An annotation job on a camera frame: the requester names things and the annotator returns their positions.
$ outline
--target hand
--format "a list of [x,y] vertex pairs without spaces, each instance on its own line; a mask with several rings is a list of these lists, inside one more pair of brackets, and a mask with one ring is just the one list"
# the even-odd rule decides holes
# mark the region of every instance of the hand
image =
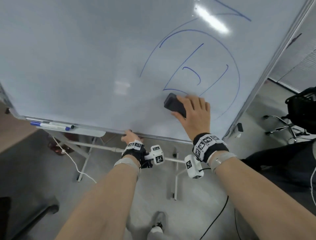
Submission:
[[186,110],[186,118],[178,112],[172,112],[179,122],[182,124],[184,130],[189,138],[193,139],[200,133],[210,132],[210,104],[205,102],[204,98],[188,95],[185,98],[177,96],[177,99],[183,103]]
[[131,130],[125,130],[125,136],[121,137],[122,142],[126,142],[126,144],[129,144],[130,142],[133,142],[135,140],[143,142],[144,140],[139,138],[135,133],[133,133]]

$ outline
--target caster wheel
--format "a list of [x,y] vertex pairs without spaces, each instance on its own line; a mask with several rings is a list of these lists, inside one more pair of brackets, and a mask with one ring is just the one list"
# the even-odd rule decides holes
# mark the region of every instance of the caster wheel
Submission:
[[52,205],[49,207],[49,211],[51,212],[51,214],[55,214],[59,211],[59,206],[58,205]]

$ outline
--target foot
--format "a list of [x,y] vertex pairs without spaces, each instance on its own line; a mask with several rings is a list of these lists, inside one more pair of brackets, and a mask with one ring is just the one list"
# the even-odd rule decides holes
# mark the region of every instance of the foot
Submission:
[[166,214],[164,212],[156,212],[155,225],[153,227],[160,227],[162,231],[167,227]]

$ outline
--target blue drawing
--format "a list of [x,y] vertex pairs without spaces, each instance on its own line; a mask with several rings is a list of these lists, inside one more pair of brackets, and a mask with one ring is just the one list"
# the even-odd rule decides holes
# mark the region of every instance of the blue drawing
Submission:
[[[234,13],[218,13],[218,14],[214,14],[213,16],[218,16],[218,15],[233,15],[233,16],[242,17],[242,18],[244,18],[244,19],[246,19],[246,20],[248,20],[248,21],[251,22],[251,19],[250,19],[250,18],[246,17],[245,15],[243,15],[242,13],[240,13],[239,11],[237,11],[237,10],[235,10],[235,9],[233,9],[233,8],[231,8],[231,7],[229,7],[228,5],[222,3],[222,2],[219,1],[219,0],[214,0],[214,1],[217,2],[217,3],[219,3],[219,4],[221,4],[222,6],[224,6],[224,7],[226,7],[226,8],[228,8],[229,10],[233,11]],[[219,41],[217,38],[215,38],[215,37],[212,36],[211,34],[209,34],[209,33],[207,33],[207,32],[204,32],[204,31],[197,30],[197,29],[184,29],[184,30],[180,30],[180,31],[175,32],[177,29],[181,28],[182,26],[184,26],[184,25],[186,25],[186,24],[189,24],[189,23],[191,23],[191,22],[193,22],[193,21],[196,21],[196,20],[198,20],[198,19],[199,19],[198,17],[197,17],[197,18],[194,18],[194,19],[192,19],[192,20],[190,20],[190,21],[188,21],[188,22],[186,22],[186,23],[184,23],[184,24],[178,26],[177,28],[175,28],[174,30],[172,30],[169,34],[167,34],[167,35],[155,46],[155,48],[153,49],[153,51],[150,53],[148,59],[146,60],[144,66],[143,66],[143,69],[142,69],[142,71],[141,71],[139,77],[141,77],[141,75],[142,75],[142,73],[143,73],[143,71],[144,71],[144,69],[145,69],[145,67],[146,67],[146,64],[148,63],[150,57],[152,56],[152,54],[154,53],[154,51],[157,49],[157,47],[159,46],[159,48],[161,48],[162,45],[164,44],[164,42],[165,42],[167,39],[169,39],[170,37],[172,37],[172,36],[174,36],[174,35],[176,35],[176,34],[185,33],[185,32],[195,32],[195,33],[204,34],[204,35],[206,35],[206,36],[212,38],[213,40],[217,41],[221,46],[224,47],[224,49],[228,52],[228,54],[229,54],[230,57],[232,58],[232,60],[233,60],[233,62],[234,62],[234,65],[235,65],[235,68],[236,68],[237,73],[238,73],[238,90],[237,90],[237,93],[236,93],[236,95],[235,95],[233,101],[230,103],[229,107],[219,116],[219,117],[221,117],[221,116],[222,116],[223,114],[225,114],[225,113],[229,110],[229,108],[233,105],[233,103],[235,102],[235,100],[236,100],[236,98],[237,98],[237,95],[238,95],[238,93],[239,93],[239,90],[240,90],[240,74],[239,74],[239,69],[238,69],[238,66],[237,66],[237,63],[236,63],[234,57],[232,56],[232,54],[231,54],[231,52],[228,50],[228,48],[227,48],[221,41]],[[191,53],[191,54],[189,55],[189,57],[186,58],[186,60],[177,68],[177,70],[173,73],[173,75],[171,76],[171,78],[169,79],[169,81],[167,82],[167,84],[165,85],[165,87],[163,88],[163,91],[165,91],[165,90],[173,90],[173,91],[178,91],[178,92],[182,92],[182,93],[184,93],[184,94],[187,94],[185,91],[182,91],[182,90],[179,90],[179,89],[174,89],[174,88],[167,88],[167,87],[168,87],[168,84],[170,83],[170,81],[172,80],[172,78],[174,77],[174,75],[176,74],[176,72],[180,69],[180,67],[182,67],[183,64],[184,64],[200,47],[202,47],[203,45],[204,45],[204,43],[202,43],[198,48],[196,48],[196,49],[193,51],[193,53]],[[199,84],[201,83],[201,78],[200,78],[199,74],[198,74],[196,71],[194,71],[193,69],[191,69],[190,67],[185,66],[185,67],[183,67],[182,69],[184,69],[184,68],[187,68],[187,69],[191,70],[192,72],[194,72],[194,73],[198,76],[198,78],[199,78],[199,83],[198,83],[197,85],[199,85]],[[228,69],[229,69],[229,66],[228,66],[228,64],[226,64],[226,69],[225,69],[225,71],[223,72],[223,74],[222,74],[213,84],[211,84],[211,86],[209,86],[207,89],[205,89],[205,90],[200,94],[200,96],[203,95],[205,92],[207,92],[212,86],[214,86],[214,85],[223,77],[223,75],[227,72]]]
[[192,72],[194,72],[194,73],[198,76],[198,79],[200,79],[200,81],[198,82],[197,85],[199,85],[199,84],[201,83],[201,78],[200,78],[200,76],[199,76],[193,69],[191,69],[191,68],[189,68],[189,67],[183,67],[182,70],[185,69],[185,68],[190,69]]

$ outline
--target black chair backrest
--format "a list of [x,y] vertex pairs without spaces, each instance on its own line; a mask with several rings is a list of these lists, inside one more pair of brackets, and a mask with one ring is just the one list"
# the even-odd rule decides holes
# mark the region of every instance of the black chair backrest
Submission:
[[286,99],[285,103],[289,112],[287,118],[310,134],[316,134],[316,87]]

